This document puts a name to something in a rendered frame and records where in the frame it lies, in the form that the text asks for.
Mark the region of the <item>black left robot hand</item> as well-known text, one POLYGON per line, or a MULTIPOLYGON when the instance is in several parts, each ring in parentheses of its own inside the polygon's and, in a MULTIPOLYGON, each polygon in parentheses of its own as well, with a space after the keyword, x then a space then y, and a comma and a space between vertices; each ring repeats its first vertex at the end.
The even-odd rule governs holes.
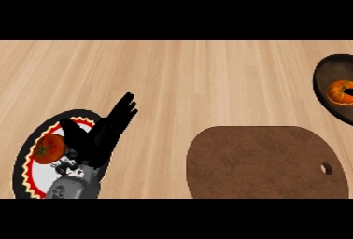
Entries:
POLYGON ((107 118, 103 118, 86 132, 70 120, 60 121, 64 140, 76 151, 76 162, 92 168, 101 168, 110 160, 120 136, 132 122, 138 109, 135 95, 128 92, 107 118))

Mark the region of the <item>brown cutting board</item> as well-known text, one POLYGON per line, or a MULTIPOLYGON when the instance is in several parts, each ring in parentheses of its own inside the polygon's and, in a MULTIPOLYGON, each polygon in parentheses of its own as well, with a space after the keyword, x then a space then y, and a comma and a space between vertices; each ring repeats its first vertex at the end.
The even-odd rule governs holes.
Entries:
POLYGON ((323 138, 298 126, 218 126, 196 137, 187 179, 197 199, 346 199, 348 179, 323 138))

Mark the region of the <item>orange squash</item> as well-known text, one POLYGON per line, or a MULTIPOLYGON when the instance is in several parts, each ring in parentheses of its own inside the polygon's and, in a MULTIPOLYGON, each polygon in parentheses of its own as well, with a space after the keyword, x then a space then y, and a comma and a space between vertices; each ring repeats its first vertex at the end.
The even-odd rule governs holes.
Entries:
POLYGON ((334 105, 353 106, 353 96, 345 92, 348 89, 353 89, 352 80, 336 80, 330 83, 326 95, 334 105))

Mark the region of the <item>dark pan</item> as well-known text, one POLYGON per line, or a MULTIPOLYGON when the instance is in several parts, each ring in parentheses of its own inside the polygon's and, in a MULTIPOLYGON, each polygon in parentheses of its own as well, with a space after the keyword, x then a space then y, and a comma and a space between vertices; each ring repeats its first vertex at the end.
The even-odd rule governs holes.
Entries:
POLYGON ((332 115, 353 126, 353 106, 336 105, 327 98, 329 85, 337 80, 353 81, 352 54, 333 54, 320 61, 314 72, 314 92, 332 115))

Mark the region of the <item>red tomato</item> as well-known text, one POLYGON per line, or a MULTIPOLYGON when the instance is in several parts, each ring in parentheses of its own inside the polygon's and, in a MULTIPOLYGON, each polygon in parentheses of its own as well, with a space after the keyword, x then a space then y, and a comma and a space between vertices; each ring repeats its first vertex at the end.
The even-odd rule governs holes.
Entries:
POLYGON ((67 153, 67 145, 64 136, 60 134, 45 135, 35 147, 33 159, 39 164, 49 164, 57 162, 67 153))

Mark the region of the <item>black rimmed patterned plate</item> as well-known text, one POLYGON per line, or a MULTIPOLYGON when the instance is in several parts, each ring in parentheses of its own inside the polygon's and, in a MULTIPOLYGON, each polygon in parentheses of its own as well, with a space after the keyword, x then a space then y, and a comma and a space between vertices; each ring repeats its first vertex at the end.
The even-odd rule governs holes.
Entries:
MULTIPOLYGON (((75 168, 75 161, 64 156, 57 162, 39 164, 33 159, 33 151, 39 139, 48 134, 64 135, 60 121, 70 119, 89 132, 101 120, 101 116, 86 109, 66 111, 49 118, 33 131, 21 147, 13 171, 13 190, 17 199, 46 199, 48 191, 54 181, 61 176, 83 176, 83 171, 75 168)), ((106 176, 110 162, 98 171, 98 180, 106 176)))

